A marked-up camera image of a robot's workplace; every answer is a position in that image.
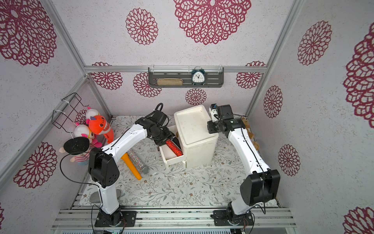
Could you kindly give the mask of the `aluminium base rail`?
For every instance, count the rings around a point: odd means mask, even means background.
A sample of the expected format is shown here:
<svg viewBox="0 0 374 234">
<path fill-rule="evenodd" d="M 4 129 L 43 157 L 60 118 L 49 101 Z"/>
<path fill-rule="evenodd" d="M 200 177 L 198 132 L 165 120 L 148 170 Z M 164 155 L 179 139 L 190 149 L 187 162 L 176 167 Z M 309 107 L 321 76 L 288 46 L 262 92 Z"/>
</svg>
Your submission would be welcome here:
<svg viewBox="0 0 374 234">
<path fill-rule="evenodd" d="M 146 208 L 122 209 L 127 219 L 126 229 L 199 229 L 217 228 L 218 218 L 227 217 L 225 207 L 198 208 Z M 288 208 L 253 208 L 237 227 L 296 228 L 296 222 Z M 51 230 L 101 230 L 96 227 L 98 209 L 72 209 L 59 211 Z"/>
</svg>

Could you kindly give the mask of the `red glitter microphone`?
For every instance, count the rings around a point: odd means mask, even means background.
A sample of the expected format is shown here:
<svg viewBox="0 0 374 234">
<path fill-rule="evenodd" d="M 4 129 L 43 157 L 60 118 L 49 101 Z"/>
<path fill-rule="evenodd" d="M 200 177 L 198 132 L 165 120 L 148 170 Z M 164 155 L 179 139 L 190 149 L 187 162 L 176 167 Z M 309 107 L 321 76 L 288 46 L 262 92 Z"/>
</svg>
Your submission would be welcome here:
<svg viewBox="0 0 374 234">
<path fill-rule="evenodd" d="M 175 144 L 172 140 L 167 140 L 166 145 L 169 147 L 169 149 L 177 156 L 180 157 L 183 155 L 182 150 Z"/>
</svg>

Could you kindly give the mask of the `brown teddy bear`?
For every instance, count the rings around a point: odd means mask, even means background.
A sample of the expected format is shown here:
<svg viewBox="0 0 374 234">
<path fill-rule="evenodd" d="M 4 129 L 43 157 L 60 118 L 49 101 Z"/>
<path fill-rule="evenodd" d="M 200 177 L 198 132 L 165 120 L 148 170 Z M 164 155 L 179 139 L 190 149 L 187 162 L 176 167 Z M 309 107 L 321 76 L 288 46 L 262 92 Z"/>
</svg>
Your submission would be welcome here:
<svg viewBox="0 0 374 234">
<path fill-rule="evenodd" d="M 255 149 L 256 149 L 257 151 L 259 151 L 260 146 L 259 146 L 259 144 L 255 141 L 255 135 L 254 135 L 254 134 L 252 133 L 252 131 L 251 131 L 251 128 L 250 128 L 250 125 L 249 125 L 249 122 L 248 122 L 247 118 L 246 118 L 246 117 L 241 117 L 241 120 L 242 120 L 242 122 L 243 122 L 244 125 L 245 125 L 245 128 L 246 128 L 246 130 L 247 130 L 247 132 L 248 132 L 248 135 L 249 135 L 249 138 L 250 138 L 252 144 L 254 145 Z"/>
</svg>

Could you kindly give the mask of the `white three-drawer cabinet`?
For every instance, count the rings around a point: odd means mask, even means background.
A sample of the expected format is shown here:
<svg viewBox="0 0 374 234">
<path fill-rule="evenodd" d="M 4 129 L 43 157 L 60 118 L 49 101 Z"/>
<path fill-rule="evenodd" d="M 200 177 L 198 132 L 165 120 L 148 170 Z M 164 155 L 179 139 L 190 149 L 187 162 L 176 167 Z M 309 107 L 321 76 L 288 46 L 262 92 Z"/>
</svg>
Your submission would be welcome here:
<svg viewBox="0 0 374 234">
<path fill-rule="evenodd" d="M 219 134 L 208 132 L 207 122 L 210 120 L 203 105 L 174 113 L 175 125 L 169 129 L 177 136 L 183 155 L 177 156 L 168 146 L 161 146 L 160 153 L 167 171 L 178 163 L 184 168 L 194 168 L 212 162 Z"/>
</svg>

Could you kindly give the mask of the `black haired plush doll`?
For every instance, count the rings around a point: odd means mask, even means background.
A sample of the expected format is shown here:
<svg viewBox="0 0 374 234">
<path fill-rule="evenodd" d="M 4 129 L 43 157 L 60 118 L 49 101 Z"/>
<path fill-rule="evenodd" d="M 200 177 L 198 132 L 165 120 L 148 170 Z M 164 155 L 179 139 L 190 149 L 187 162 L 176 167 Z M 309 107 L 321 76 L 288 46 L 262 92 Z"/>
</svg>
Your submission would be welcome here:
<svg viewBox="0 0 374 234">
<path fill-rule="evenodd" d="M 89 164 L 91 148 L 89 139 L 79 136 L 66 141 L 59 152 L 69 154 L 70 162 L 85 166 Z"/>
</svg>

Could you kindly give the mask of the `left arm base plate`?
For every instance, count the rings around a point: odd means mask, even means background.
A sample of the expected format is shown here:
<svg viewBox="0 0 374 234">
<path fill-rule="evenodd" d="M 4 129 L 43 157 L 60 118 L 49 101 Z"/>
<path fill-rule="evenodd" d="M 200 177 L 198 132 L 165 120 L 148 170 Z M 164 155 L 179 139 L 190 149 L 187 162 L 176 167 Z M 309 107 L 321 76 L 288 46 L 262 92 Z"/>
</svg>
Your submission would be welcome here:
<svg viewBox="0 0 374 234">
<path fill-rule="evenodd" d="M 107 214 L 100 210 L 94 227 L 134 227 L 136 216 L 136 211 L 117 210 L 113 214 Z"/>
</svg>

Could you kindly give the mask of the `green alarm clock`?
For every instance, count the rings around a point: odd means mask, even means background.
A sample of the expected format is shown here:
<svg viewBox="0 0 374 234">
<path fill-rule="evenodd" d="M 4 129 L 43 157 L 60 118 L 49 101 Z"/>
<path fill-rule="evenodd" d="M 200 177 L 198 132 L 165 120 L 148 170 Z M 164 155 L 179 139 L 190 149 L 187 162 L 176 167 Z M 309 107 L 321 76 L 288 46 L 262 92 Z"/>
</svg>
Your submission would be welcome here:
<svg viewBox="0 0 374 234">
<path fill-rule="evenodd" d="M 192 71 L 191 82 L 193 85 L 204 85 L 205 81 L 206 76 L 203 69 L 195 69 Z"/>
</svg>

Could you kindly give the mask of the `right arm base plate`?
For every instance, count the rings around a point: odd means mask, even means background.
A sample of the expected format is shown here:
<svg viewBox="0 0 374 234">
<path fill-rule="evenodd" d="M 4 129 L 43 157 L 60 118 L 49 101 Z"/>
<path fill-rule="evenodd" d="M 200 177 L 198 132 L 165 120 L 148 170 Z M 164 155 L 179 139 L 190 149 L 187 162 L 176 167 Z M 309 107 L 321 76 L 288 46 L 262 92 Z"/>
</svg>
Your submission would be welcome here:
<svg viewBox="0 0 374 234">
<path fill-rule="evenodd" d="M 254 217 L 250 211 L 244 214 L 235 214 L 231 202 L 225 210 L 214 210 L 210 215 L 215 226 L 248 226 L 254 224 Z"/>
</svg>

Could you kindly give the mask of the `orange microphone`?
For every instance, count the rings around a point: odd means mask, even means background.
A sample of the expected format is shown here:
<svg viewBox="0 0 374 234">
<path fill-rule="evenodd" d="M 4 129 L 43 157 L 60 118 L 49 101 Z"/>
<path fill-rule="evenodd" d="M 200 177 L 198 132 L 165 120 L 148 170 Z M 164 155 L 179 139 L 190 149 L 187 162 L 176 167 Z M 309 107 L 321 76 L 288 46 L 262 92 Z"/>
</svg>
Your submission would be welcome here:
<svg viewBox="0 0 374 234">
<path fill-rule="evenodd" d="M 121 159 L 125 162 L 125 164 L 127 165 L 127 167 L 129 168 L 129 170 L 131 171 L 131 173 L 135 176 L 135 178 L 137 180 L 141 180 L 142 179 L 142 176 L 141 174 L 138 172 L 138 170 L 136 169 L 136 167 L 134 166 L 134 164 L 132 163 L 130 157 L 129 157 L 129 154 L 128 153 L 125 153 Z"/>
</svg>

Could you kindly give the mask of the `black microphone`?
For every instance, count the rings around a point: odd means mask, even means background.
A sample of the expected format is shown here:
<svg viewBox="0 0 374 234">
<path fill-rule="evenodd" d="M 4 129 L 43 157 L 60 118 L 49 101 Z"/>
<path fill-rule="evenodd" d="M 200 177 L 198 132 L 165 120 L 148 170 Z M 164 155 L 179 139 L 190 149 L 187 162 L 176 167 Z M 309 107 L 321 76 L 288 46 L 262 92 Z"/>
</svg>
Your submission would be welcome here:
<svg viewBox="0 0 374 234">
<path fill-rule="evenodd" d="M 179 142 L 179 139 L 175 136 L 173 139 L 172 139 L 173 143 L 179 148 L 181 149 L 181 145 L 180 145 L 180 142 Z"/>
</svg>

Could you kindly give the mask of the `red orange plush fish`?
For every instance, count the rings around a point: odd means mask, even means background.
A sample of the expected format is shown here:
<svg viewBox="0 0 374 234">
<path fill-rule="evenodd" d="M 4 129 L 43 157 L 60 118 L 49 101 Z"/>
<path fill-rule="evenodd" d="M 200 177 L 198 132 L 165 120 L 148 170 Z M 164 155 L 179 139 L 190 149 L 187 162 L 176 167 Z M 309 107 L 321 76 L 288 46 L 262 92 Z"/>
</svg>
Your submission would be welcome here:
<svg viewBox="0 0 374 234">
<path fill-rule="evenodd" d="M 91 116 L 87 119 L 87 122 L 89 129 L 95 135 L 103 135 L 108 144 L 114 141 L 114 131 L 103 116 Z"/>
</svg>

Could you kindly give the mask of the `glitter silver microphone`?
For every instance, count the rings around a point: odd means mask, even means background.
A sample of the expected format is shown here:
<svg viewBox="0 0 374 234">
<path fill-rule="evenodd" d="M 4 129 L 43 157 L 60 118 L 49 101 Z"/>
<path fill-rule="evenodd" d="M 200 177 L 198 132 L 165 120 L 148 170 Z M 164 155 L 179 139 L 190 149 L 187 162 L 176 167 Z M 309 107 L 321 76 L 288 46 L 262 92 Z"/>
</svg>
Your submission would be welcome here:
<svg viewBox="0 0 374 234">
<path fill-rule="evenodd" d="M 134 150 L 129 150 L 128 151 L 129 158 L 131 162 L 134 164 L 136 169 L 140 174 L 145 174 L 147 175 L 150 172 L 150 168 L 148 165 L 146 165 L 140 157 L 136 154 Z"/>
</svg>

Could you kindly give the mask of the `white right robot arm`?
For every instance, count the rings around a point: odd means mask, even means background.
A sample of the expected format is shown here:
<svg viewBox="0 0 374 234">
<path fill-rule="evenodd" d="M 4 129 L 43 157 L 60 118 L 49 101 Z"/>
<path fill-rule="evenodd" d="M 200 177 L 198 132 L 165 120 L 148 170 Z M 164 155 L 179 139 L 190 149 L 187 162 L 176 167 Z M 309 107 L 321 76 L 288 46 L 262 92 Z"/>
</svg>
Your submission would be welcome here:
<svg viewBox="0 0 374 234">
<path fill-rule="evenodd" d="M 240 197 L 228 205 L 228 216 L 244 215 L 255 206 L 274 200 L 279 189 L 280 174 L 261 158 L 241 116 L 233 114 L 230 105 L 212 104 L 209 113 L 208 132 L 225 134 L 238 153 L 246 174 L 240 186 Z"/>
</svg>

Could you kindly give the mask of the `dark grey wall shelf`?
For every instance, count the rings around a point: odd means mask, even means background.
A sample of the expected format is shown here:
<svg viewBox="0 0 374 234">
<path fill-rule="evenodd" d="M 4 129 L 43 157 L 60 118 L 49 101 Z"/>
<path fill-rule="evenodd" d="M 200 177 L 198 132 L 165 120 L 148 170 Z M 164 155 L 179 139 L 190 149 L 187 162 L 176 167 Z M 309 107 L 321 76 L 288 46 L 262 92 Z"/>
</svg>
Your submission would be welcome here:
<svg viewBox="0 0 374 234">
<path fill-rule="evenodd" d="M 203 69 L 205 71 L 206 81 L 204 85 L 193 85 L 191 82 L 192 71 L 195 69 Z M 158 86 L 157 79 L 160 78 L 179 78 L 183 80 L 182 86 Z M 148 83 L 152 88 L 220 88 L 224 84 L 224 68 L 213 67 L 193 67 L 193 68 L 170 68 L 161 69 L 151 67 L 148 69 Z"/>
</svg>

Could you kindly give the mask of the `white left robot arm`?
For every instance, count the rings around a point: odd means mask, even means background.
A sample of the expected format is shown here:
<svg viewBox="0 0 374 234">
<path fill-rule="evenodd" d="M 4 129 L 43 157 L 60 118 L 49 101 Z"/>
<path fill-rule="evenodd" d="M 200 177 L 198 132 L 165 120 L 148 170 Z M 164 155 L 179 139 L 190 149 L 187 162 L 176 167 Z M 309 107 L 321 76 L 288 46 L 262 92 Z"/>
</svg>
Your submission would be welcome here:
<svg viewBox="0 0 374 234">
<path fill-rule="evenodd" d="M 114 142 L 90 151 L 89 174 L 98 187 L 100 212 L 108 221 L 118 223 L 120 204 L 116 196 L 116 182 L 120 172 L 117 163 L 138 142 L 149 138 L 161 147 L 166 145 L 176 156 L 182 156 L 175 134 L 168 129 L 169 117 L 155 109 L 138 119 Z"/>
</svg>

